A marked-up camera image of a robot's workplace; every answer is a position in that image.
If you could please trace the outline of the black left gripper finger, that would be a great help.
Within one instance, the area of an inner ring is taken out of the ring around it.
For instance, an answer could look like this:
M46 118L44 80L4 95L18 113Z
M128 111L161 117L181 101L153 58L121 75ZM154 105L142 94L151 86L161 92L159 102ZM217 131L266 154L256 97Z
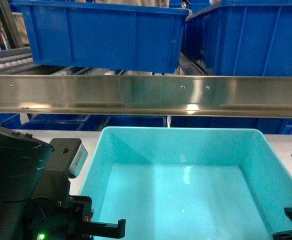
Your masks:
M104 222L85 222L82 224L82 234L105 237L124 238L126 219L120 219L116 224Z

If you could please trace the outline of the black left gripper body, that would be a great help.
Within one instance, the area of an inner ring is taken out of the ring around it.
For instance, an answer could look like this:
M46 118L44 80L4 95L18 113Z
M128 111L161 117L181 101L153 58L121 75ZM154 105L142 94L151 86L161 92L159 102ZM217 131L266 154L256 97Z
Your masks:
M54 138L50 145L54 150L36 186L23 218L25 240L91 240L93 236L71 233L74 223L91 219L91 199L70 195L70 179L67 169L79 138Z

